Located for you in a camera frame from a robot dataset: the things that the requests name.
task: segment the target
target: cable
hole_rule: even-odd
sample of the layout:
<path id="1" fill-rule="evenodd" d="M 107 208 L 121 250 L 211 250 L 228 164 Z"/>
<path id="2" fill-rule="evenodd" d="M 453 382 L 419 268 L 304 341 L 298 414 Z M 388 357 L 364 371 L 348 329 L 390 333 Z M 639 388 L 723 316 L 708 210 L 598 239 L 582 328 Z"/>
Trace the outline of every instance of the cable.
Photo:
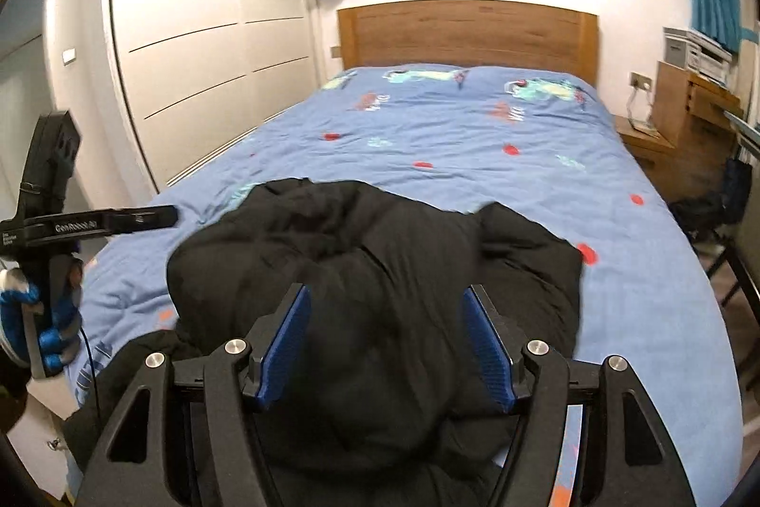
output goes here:
<path id="1" fill-rule="evenodd" d="M 633 106 L 634 100 L 636 100 L 636 96 L 638 95 L 638 87 L 635 86 L 633 88 L 633 92 L 631 93 L 631 97 L 628 98 L 628 102 L 626 102 L 626 112 L 628 113 L 628 122 L 631 124 L 631 127 L 633 129 L 636 129 L 633 125 L 633 113 L 631 111 L 631 106 Z"/>
<path id="2" fill-rule="evenodd" d="M 98 425 L 98 431 L 103 431 L 103 419 L 100 416 L 100 395 L 98 395 L 97 392 L 97 379 L 95 378 L 95 364 L 93 363 L 93 354 L 90 350 L 90 342 L 87 341 L 87 336 L 85 334 L 85 329 L 82 327 L 79 330 L 82 334 L 82 337 L 85 339 L 85 346 L 87 347 L 87 357 L 90 359 L 90 374 L 93 378 L 93 391 L 95 392 L 95 408 L 97 410 L 97 425 Z"/>

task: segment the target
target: metal screw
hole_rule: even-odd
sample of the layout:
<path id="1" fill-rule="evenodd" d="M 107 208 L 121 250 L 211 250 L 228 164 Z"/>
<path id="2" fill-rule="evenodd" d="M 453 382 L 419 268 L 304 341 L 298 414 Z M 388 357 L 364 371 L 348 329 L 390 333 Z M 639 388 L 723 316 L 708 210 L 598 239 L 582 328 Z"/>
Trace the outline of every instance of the metal screw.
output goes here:
<path id="1" fill-rule="evenodd" d="M 533 355 L 546 355 L 549 351 L 549 344 L 542 340 L 531 340 L 527 343 L 527 350 L 530 350 Z"/>
<path id="2" fill-rule="evenodd" d="M 248 346 L 248 344 L 246 344 L 245 340 L 236 338 L 227 342 L 224 345 L 224 350 L 226 350 L 230 355 L 237 355 L 238 353 L 242 353 L 242 351 L 246 349 L 246 346 Z"/>
<path id="3" fill-rule="evenodd" d="M 613 355 L 609 358 L 609 366 L 616 372 L 623 372 L 628 369 L 628 362 L 621 356 Z"/>
<path id="4" fill-rule="evenodd" d="M 145 365 L 149 368 L 157 368 L 164 362 L 164 359 L 166 357 L 163 356 L 163 353 L 151 353 L 145 358 Z"/>
<path id="5" fill-rule="evenodd" d="M 51 451 L 66 451 L 68 449 L 66 441 L 62 441 L 61 439 L 47 441 L 47 446 Z"/>

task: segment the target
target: printer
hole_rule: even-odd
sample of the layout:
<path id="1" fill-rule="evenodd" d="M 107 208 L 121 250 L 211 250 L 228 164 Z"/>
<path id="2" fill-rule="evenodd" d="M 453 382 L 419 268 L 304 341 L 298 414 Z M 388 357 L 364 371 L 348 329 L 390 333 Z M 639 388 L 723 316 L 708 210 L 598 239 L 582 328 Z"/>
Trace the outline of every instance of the printer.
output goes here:
<path id="1" fill-rule="evenodd" d="M 688 69 L 728 87 L 732 55 L 717 41 L 694 29 L 665 27 L 665 63 Z"/>

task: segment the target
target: blue bedspread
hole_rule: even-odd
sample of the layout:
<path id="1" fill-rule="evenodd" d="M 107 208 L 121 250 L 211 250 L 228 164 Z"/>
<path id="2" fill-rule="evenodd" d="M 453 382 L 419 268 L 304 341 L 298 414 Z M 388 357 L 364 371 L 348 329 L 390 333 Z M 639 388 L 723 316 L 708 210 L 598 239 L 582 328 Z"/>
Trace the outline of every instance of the blue bedspread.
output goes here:
<path id="1" fill-rule="evenodd" d="M 576 357 L 628 358 L 698 505 L 716 507 L 730 492 L 740 395 L 712 289 L 594 89 L 563 74 L 408 66 L 330 81 L 157 197 L 180 206 L 179 227 L 115 239 L 97 256 L 82 307 L 96 366 L 132 337 L 174 325 L 165 269 L 181 239 L 254 184 L 286 177 L 358 179 L 463 212 L 498 201 L 568 239 L 586 261 Z M 82 401 L 90 387 L 84 352 L 68 377 Z M 557 505 L 571 484 L 571 447 Z"/>

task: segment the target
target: electrical outlet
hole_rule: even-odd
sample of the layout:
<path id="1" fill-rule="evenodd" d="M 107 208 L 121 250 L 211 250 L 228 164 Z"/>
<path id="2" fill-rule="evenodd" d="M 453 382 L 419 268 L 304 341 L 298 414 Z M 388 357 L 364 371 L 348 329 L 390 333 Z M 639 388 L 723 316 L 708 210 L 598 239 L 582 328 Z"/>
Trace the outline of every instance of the electrical outlet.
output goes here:
<path id="1" fill-rule="evenodd" d="M 640 88 L 644 91 L 652 90 L 652 79 L 649 76 L 643 74 L 631 72 L 631 86 Z"/>

